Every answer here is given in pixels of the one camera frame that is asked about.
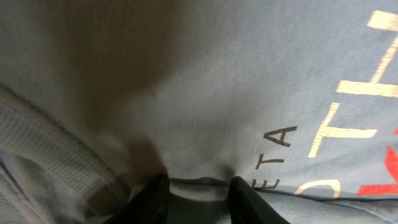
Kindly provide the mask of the light blue printed t-shirt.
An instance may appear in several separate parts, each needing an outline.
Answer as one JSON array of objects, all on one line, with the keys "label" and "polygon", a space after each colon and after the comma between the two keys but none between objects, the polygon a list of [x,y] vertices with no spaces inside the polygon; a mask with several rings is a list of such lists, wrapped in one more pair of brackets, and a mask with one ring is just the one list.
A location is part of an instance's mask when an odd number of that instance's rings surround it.
[{"label": "light blue printed t-shirt", "polygon": [[396,1],[2,1],[1,222],[169,223],[242,177],[290,223],[397,222]]}]

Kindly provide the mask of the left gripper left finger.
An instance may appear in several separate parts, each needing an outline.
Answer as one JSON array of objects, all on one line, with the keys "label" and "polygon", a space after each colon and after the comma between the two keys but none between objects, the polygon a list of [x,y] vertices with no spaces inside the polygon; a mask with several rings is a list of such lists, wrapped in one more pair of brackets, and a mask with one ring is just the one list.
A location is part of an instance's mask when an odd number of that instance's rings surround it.
[{"label": "left gripper left finger", "polygon": [[169,187],[168,176],[157,175],[120,212],[103,224],[166,224]]}]

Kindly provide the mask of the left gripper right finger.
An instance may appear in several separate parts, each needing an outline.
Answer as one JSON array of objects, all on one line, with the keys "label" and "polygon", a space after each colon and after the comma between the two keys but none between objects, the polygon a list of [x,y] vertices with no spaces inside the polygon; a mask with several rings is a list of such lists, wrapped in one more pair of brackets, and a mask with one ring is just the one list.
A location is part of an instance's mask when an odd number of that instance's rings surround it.
[{"label": "left gripper right finger", "polygon": [[240,176],[231,179],[228,208],[232,224],[289,224]]}]

